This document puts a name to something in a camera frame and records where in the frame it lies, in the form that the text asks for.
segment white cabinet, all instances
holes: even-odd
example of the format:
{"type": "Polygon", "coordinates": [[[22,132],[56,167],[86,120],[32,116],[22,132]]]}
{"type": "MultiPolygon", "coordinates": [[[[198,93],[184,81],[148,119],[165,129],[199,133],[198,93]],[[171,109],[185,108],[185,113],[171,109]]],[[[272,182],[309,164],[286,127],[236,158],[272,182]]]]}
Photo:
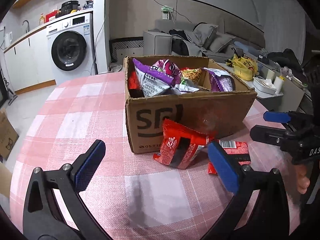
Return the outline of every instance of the white cabinet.
{"type": "Polygon", "coordinates": [[[5,52],[8,74],[15,91],[54,80],[47,43],[44,29],[5,52]]]}
{"type": "Polygon", "coordinates": [[[48,49],[48,38],[46,29],[30,36],[30,46],[32,49],[33,62],[36,66],[39,83],[54,80],[51,68],[51,53],[48,49]]]}

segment human hand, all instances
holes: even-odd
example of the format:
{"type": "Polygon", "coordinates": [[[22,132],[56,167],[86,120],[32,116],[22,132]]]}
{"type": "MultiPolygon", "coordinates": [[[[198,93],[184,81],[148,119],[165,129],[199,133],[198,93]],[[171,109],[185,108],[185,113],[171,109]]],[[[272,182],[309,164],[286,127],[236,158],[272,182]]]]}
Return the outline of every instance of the human hand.
{"type": "Polygon", "coordinates": [[[306,177],[307,167],[304,164],[295,165],[297,175],[297,189],[301,194],[305,194],[310,185],[310,180],[306,177]]]}

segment checkered tablecloth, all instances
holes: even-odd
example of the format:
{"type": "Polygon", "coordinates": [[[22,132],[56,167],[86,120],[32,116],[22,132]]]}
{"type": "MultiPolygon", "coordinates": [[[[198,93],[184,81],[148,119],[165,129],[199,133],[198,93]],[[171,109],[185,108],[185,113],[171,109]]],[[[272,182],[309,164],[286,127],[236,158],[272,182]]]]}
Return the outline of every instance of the checkered tablecloth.
{"type": "MultiPolygon", "coordinates": [[[[84,203],[114,239],[200,239],[228,205],[228,193],[218,176],[207,174],[208,159],[177,170],[152,159],[134,155],[125,126],[124,73],[80,78],[58,86],[35,117],[14,168],[10,210],[12,222],[22,231],[25,195],[32,170],[59,169],[101,139],[106,156],[87,190],[84,203]]],[[[299,195],[290,157],[278,147],[253,142],[250,128],[267,123],[265,108],[255,101],[244,120],[245,128],[228,140],[248,142],[252,168],[277,167],[284,178],[291,231],[299,224],[299,195]]],[[[55,191],[67,223],[76,227],[55,191]]],[[[254,206],[254,192],[238,226],[244,225],[254,206]]]]}

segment curtain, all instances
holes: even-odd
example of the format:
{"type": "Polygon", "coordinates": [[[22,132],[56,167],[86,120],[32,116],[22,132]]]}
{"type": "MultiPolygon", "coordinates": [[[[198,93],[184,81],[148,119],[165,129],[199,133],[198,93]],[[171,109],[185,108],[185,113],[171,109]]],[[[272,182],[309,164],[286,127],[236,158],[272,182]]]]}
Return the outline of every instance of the curtain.
{"type": "Polygon", "coordinates": [[[266,0],[264,37],[269,52],[292,49],[302,64],[306,43],[306,18],[303,8],[296,0],[266,0]]]}

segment sofa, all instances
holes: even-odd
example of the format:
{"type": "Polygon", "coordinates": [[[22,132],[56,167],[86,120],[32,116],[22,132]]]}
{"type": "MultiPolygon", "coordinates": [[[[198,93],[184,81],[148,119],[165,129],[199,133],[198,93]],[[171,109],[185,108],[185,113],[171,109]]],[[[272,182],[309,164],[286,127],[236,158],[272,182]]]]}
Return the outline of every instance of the sofa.
{"type": "MultiPolygon", "coordinates": [[[[225,24],[224,20],[220,21],[217,28],[218,33],[229,34],[235,38],[225,46],[219,53],[207,49],[207,55],[218,63],[224,63],[225,60],[233,57],[232,48],[235,41],[246,46],[251,46],[257,50],[264,47],[265,41],[263,32],[253,26],[241,26],[239,24],[225,24]]],[[[179,22],[171,20],[156,20],[155,28],[143,33],[143,55],[177,55],[172,51],[172,36],[169,33],[172,29],[193,31],[196,24],[189,22],[179,22]]]]}

